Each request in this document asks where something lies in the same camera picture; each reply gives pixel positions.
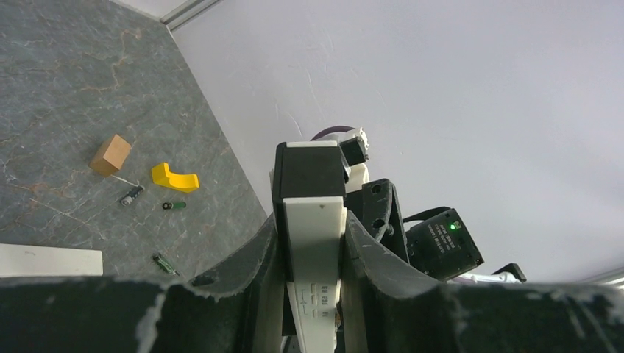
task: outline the screw hole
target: screw hole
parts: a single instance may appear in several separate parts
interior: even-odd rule
[[[377,219],[375,219],[374,222],[372,222],[372,227],[375,228],[375,229],[379,229],[379,228],[383,227],[384,224],[386,224],[386,222],[384,222],[383,219],[377,218]]]

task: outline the cable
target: cable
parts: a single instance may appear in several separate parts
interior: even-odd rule
[[[327,129],[322,130],[321,132],[319,132],[318,134],[314,135],[314,137],[312,138],[311,141],[314,140],[318,140],[324,136],[327,136],[329,134],[333,134],[335,132],[349,132],[351,130],[353,130],[355,127],[351,127],[351,126],[344,126],[344,125],[337,125],[337,126],[332,126],[332,127],[328,127]]]

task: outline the wooden block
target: wooden block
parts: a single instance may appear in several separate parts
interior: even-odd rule
[[[0,277],[101,276],[99,250],[0,244]]]
[[[121,170],[129,153],[130,144],[119,135],[112,136],[100,146],[95,157],[89,163],[89,167],[102,176],[108,177]]]

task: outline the electronic component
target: electronic component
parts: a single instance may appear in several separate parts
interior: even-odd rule
[[[178,208],[186,207],[186,202],[165,202],[163,203],[163,210],[176,210]]]
[[[447,281],[483,263],[455,209],[438,207],[403,221],[422,221],[405,232],[410,264],[422,273]]]
[[[124,205],[124,206],[132,204],[132,201],[134,201],[143,192],[143,190],[145,190],[144,187],[142,187],[140,185],[137,185],[137,186],[133,187],[132,190],[128,191],[126,196],[121,198],[121,200],[119,200],[119,202],[122,205]]]
[[[152,260],[154,260],[166,273],[175,276],[180,275],[179,273],[177,273],[174,266],[172,266],[171,263],[169,263],[169,261],[167,261],[167,259],[160,252],[153,254]]]

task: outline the capacitor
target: capacitor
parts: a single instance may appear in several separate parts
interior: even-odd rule
[[[176,210],[184,207],[186,207],[186,202],[165,202],[163,204],[163,210]]]
[[[121,204],[124,206],[132,204],[132,202],[143,192],[143,190],[145,190],[144,187],[137,185],[133,187],[132,190],[128,191],[126,196],[121,198],[119,202],[121,202]]]

